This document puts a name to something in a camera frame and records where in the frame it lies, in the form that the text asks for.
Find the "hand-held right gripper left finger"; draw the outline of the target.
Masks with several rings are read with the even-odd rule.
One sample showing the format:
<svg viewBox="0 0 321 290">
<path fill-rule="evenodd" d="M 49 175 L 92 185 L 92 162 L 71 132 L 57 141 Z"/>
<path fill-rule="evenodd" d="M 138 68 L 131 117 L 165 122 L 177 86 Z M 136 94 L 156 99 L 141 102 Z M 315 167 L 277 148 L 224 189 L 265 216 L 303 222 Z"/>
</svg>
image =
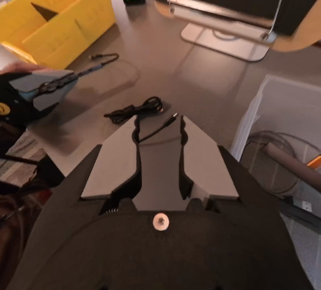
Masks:
<svg viewBox="0 0 321 290">
<path fill-rule="evenodd" d="M 126 184 L 139 173 L 140 153 L 136 136 L 138 116 L 131 117 L 101 145 L 98 156 L 81 194 L 81 199 L 117 199 Z"/>
</svg>

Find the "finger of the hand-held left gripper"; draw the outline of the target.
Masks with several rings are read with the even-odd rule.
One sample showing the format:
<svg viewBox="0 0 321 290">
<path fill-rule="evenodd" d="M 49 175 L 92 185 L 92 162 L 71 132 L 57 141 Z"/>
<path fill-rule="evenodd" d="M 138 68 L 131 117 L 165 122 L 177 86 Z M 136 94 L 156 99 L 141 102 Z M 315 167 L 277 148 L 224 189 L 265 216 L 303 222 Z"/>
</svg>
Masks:
<svg viewBox="0 0 321 290">
<path fill-rule="evenodd" d="M 9 92 L 35 93 L 49 85 L 44 93 L 68 93 L 76 83 L 76 74 L 67 71 L 9 73 Z"/>
<path fill-rule="evenodd" d="M 38 87 L 42 83 L 50 82 L 59 77 L 33 77 L 33 84 L 35 87 Z M 43 111 L 46 108 L 49 108 L 56 103 L 60 103 L 61 100 L 65 98 L 65 96 L 70 92 L 70 90 L 76 85 L 78 80 L 74 80 L 66 84 L 64 87 L 57 89 L 52 93 L 43 94 L 34 98 L 33 106 L 38 111 Z"/>
</svg>

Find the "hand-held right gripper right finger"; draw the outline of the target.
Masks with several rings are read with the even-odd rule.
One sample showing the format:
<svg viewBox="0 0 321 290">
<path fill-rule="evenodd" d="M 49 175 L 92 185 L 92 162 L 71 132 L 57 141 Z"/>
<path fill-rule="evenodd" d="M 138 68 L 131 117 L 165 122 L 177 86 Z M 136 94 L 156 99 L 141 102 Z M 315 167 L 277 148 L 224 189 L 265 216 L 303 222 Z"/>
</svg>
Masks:
<svg viewBox="0 0 321 290">
<path fill-rule="evenodd" d="M 199 199 L 204 207 L 213 200 L 236 201 L 235 188 L 217 143 L 182 115 L 179 191 L 183 200 Z"/>
</svg>

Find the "person's left hand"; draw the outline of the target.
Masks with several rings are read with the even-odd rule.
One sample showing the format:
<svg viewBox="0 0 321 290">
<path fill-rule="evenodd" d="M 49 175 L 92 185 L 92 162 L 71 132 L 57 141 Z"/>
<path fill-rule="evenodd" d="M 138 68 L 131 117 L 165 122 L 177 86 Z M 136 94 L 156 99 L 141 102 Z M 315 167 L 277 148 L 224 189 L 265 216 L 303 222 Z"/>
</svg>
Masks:
<svg viewBox="0 0 321 290">
<path fill-rule="evenodd" d="M 41 72 L 41 71 L 53 71 L 53 69 L 44 67 L 41 65 L 33 64 L 33 63 L 26 63 L 26 62 L 14 62 L 10 63 L 5 66 L 1 71 L 0 74 L 5 73 L 32 73 L 34 71 Z"/>
</svg>

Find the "yellow plastic bin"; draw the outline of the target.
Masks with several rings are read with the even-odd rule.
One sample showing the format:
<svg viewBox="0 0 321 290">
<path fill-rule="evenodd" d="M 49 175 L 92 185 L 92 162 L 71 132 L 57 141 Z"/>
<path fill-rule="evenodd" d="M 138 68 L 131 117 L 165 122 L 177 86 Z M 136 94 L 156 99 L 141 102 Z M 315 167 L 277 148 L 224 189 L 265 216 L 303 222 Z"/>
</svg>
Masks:
<svg viewBox="0 0 321 290">
<path fill-rule="evenodd" d="M 111 0 L 11 0 L 0 42 L 20 59 L 65 69 L 116 22 Z"/>
</svg>

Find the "grey tube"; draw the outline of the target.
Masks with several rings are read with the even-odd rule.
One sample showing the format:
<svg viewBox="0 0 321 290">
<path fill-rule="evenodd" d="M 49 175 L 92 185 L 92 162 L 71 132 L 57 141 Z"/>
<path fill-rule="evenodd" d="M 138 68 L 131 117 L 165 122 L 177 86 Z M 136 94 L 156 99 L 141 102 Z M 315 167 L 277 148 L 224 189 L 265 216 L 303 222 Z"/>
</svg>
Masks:
<svg viewBox="0 0 321 290">
<path fill-rule="evenodd" d="M 286 168 L 293 175 L 297 176 L 311 187 L 320 191 L 321 175 L 315 169 L 308 167 L 306 164 L 287 154 L 272 143 L 267 143 L 262 148 L 262 151 L 281 166 Z"/>
</svg>

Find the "white plastic bin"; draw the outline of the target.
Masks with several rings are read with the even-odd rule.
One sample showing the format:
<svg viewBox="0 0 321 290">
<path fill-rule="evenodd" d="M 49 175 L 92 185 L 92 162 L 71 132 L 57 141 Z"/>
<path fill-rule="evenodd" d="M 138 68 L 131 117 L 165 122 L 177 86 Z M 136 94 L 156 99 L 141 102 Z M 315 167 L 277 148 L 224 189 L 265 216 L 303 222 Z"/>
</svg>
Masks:
<svg viewBox="0 0 321 290">
<path fill-rule="evenodd" d="M 267 75 L 237 129 L 230 152 L 277 197 L 287 231 L 314 289 L 320 289 L 320 192 L 267 156 L 272 143 L 307 164 L 320 155 L 320 87 Z"/>
</svg>

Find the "orange tool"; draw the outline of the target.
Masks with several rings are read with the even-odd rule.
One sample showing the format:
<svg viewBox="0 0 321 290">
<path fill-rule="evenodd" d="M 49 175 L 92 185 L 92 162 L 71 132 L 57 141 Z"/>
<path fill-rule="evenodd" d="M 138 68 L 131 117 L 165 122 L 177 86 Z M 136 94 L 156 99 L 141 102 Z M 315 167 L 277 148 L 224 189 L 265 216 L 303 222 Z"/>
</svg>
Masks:
<svg viewBox="0 0 321 290">
<path fill-rule="evenodd" d="M 318 169 L 319 167 L 321 167 L 321 155 L 316 156 L 314 159 L 310 160 L 307 164 L 308 168 L 311 169 Z"/>
</svg>

